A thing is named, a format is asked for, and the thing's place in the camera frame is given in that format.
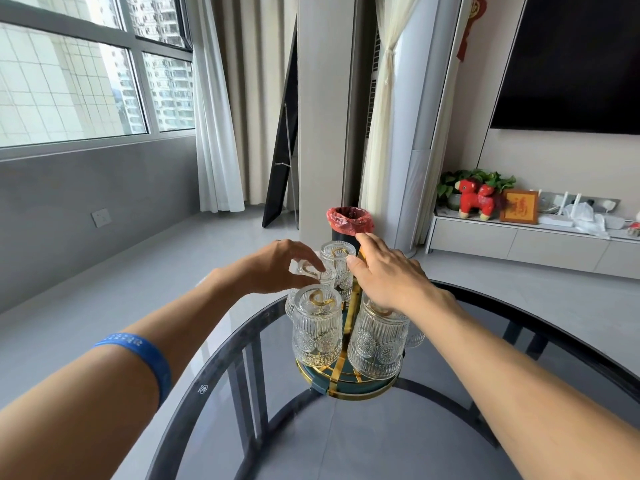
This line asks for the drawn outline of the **person's left hand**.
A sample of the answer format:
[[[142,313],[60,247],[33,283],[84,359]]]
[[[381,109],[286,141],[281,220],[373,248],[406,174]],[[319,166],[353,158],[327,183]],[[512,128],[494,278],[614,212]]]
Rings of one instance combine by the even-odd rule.
[[[294,241],[290,239],[274,241],[236,263],[240,282],[246,294],[270,294],[288,289],[302,289],[319,283],[315,278],[291,274],[287,270],[288,242]]]

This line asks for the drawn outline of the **person's right hand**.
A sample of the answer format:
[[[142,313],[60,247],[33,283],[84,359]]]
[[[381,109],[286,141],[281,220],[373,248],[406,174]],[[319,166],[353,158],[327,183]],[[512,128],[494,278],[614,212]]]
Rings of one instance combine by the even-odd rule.
[[[362,256],[373,255],[373,293],[366,294],[375,304],[415,319],[434,310],[442,300],[442,291],[426,277],[420,264],[391,250],[372,233],[358,233]]]

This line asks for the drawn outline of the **gold and green cup rack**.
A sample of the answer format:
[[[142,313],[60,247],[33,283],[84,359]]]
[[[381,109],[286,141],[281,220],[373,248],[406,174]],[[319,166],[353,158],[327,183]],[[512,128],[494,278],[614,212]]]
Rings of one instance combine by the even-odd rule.
[[[381,395],[393,386],[397,377],[387,380],[367,378],[355,371],[348,361],[348,345],[358,314],[363,291],[353,277],[353,289],[349,302],[342,302],[342,351],[330,366],[313,368],[297,361],[301,374],[320,394],[346,401],[366,400]]]

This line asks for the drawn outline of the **person's right forearm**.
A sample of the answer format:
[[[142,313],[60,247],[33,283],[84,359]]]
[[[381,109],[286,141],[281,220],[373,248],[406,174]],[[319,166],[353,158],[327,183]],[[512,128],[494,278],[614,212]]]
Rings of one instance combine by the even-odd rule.
[[[418,287],[394,307],[444,357],[524,480],[640,480],[640,430],[485,329],[450,293]]]

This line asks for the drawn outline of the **red plush toy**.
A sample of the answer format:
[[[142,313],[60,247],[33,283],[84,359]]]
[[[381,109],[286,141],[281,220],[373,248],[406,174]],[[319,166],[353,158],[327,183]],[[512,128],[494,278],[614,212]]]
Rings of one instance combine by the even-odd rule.
[[[495,208],[494,185],[480,183],[474,178],[466,178],[457,181],[454,188],[461,194],[458,210],[460,219],[467,219],[473,210],[479,211],[480,220],[491,219]]]

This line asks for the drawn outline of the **green potted plant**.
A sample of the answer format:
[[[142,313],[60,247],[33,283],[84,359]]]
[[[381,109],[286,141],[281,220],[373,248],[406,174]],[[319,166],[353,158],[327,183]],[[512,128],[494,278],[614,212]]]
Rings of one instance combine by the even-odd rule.
[[[502,193],[505,189],[515,188],[516,185],[516,177],[503,177],[496,171],[489,172],[478,168],[444,171],[436,186],[436,204],[446,206],[452,210],[459,210],[461,192],[455,188],[455,185],[461,180],[476,181],[477,189],[482,185],[488,185],[494,188],[494,194],[492,194],[492,196]]]

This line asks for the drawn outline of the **white sheer curtain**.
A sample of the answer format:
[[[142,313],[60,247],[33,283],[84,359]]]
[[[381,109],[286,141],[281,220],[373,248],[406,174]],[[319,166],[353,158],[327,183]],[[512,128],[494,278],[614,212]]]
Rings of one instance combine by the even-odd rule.
[[[236,138],[212,0],[186,0],[193,44],[198,191],[202,212],[242,212]]]

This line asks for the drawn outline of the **beige curtain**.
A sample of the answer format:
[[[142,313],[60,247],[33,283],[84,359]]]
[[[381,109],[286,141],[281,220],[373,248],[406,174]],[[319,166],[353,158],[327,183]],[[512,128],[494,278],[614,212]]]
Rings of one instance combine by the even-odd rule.
[[[298,0],[212,0],[244,202],[266,201]]]

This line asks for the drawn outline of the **gold framed picture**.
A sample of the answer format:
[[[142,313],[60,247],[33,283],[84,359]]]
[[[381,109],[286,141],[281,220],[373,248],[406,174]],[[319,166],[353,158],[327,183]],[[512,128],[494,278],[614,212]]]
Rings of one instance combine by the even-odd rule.
[[[503,223],[537,225],[538,201],[538,191],[503,190],[499,220]]]

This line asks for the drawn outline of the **blue wristband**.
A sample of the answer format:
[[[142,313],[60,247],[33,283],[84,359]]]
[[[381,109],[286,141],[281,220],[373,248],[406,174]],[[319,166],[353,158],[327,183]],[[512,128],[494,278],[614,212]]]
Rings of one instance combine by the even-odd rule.
[[[127,332],[110,334],[93,345],[94,348],[100,346],[123,347],[146,364],[156,379],[159,395],[158,409],[160,409],[172,391],[173,378],[169,362],[159,348],[148,339]]]

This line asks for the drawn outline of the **white router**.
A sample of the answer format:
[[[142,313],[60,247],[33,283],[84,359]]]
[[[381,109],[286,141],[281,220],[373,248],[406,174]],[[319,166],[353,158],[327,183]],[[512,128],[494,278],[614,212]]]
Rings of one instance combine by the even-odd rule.
[[[577,222],[577,209],[582,193],[552,193],[539,191],[538,224],[573,227]]]

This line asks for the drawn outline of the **white plastic bag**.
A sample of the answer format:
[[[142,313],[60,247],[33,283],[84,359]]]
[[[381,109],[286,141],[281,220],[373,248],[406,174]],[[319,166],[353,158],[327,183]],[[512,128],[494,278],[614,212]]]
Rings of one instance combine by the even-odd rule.
[[[565,206],[562,215],[571,219],[574,228],[580,233],[595,236],[599,239],[610,240],[606,229],[605,218],[594,211],[587,202],[572,203]]]

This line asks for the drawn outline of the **grey power strip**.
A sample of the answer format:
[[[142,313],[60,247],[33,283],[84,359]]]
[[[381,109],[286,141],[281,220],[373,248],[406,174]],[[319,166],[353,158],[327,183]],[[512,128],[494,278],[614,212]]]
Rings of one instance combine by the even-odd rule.
[[[558,213],[561,207],[566,207],[570,204],[574,204],[578,195],[567,193],[555,193],[549,191],[542,191],[539,194],[538,199],[538,211],[551,214]],[[588,203],[596,213],[606,214],[615,211],[619,206],[621,200],[616,198],[601,198],[596,196],[588,196],[582,194],[580,202]]]

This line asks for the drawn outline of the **black leaning frame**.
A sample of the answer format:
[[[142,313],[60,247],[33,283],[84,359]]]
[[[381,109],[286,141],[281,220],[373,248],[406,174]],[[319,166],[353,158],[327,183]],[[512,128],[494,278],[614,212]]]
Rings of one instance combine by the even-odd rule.
[[[292,155],[298,136],[298,91],[298,22],[295,22],[262,218],[263,228],[272,224],[284,208]]]

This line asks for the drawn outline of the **black wall television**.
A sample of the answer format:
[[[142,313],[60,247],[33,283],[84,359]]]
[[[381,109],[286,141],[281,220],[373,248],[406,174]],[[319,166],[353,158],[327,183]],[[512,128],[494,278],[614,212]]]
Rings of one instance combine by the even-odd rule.
[[[491,128],[640,136],[640,0],[527,0]]]

